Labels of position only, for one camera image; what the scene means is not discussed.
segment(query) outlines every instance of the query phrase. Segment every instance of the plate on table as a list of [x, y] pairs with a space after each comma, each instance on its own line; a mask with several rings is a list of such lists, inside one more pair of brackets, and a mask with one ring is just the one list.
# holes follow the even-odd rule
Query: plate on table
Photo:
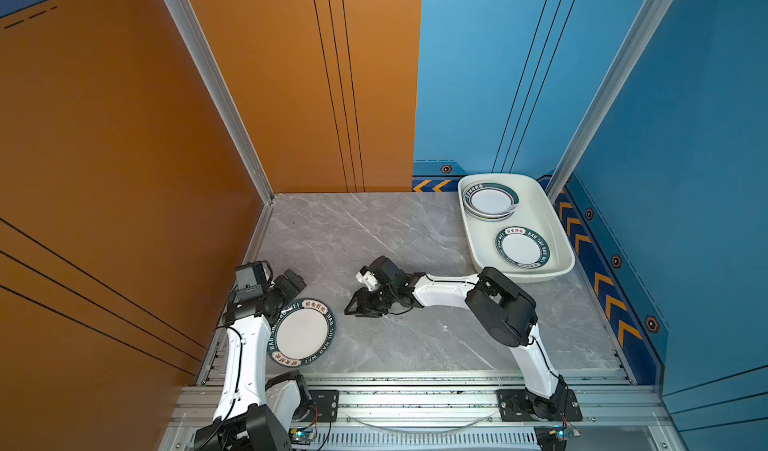
[[266, 352], [276, 363], [299, 367], [325, 353], [336, 333], [336, 321], [325, 303], [302, 299], [280, 314], [266, 345]]
[[467, 211], [478, 218], [499, 220], [510, 216], [518, 206], [518, 194], [500, 183], [476, 183], [463, 194]]
[[549, 245], [536, 231], [523, 226], [510, 226], [496, 235], [496, 251], [504, 260], [525, 269], [547, 264]]

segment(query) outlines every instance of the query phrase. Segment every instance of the table surface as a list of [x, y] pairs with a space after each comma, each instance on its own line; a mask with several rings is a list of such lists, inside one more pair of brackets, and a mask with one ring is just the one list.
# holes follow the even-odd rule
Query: table surface
[[[330, 348], [303, 373], [519, 369], [464, 309], [435, 306], [378, 319], [344, 315], [361, 287], [355, 273], [381, 255], [406, 273], [475, 273], [460, 213], [455, 192], [275, 197], [259, 259], [275, 273], [293, 268], [307, 284], [301, 297], [326, 303], [336, 319]], [[521, 287], [537, 302], [542, 340], [558, 370], [619, 368], [602, 313], [575, 270]], [[266, 372], [287, 369], [269, 360]]]

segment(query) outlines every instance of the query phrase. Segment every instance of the plate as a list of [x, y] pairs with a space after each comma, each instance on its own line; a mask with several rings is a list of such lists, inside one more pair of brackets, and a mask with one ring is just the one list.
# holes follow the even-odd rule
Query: plate
[[549, 261], [549, 245], [536, 231], [523, 226], [502, 229], [496, 235], [496, 251], [518, 267], [534, 269]]
[[499, 183], [476, 183], [464, 191], [467, 211], [485, 219], [504, 219], [520, 202], [512, 188]]
[[294, 301], [272, 327], [266, 352], [278, 364], [299, 367], [319, 358], [333, 341], [336, 321], [321, 301]]

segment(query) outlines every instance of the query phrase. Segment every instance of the orange wall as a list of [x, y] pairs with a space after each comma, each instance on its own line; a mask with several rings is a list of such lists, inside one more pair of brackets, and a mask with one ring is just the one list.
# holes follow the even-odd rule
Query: orange wall
[[190, 0], [275, 192], [408, 191], [421, 0]]
[[50, 0], [0, 46], [3, 448], [155, 449], [258, 195], [162, 0]]

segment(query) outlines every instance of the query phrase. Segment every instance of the blue wall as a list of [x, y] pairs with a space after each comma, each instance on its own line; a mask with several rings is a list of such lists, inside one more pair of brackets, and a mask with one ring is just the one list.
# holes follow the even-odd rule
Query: blue wall
[[768, 0], [675, 0], [576, 171], [669, 331], [692, 450], [765, 446], [765, 420], [717, 425], [768, 417], [742, 399], [768, 368], [729, 377], [768, 365], [767, 82]]
[[642, 3], [422, 0], [414, 160], [550, 172]]

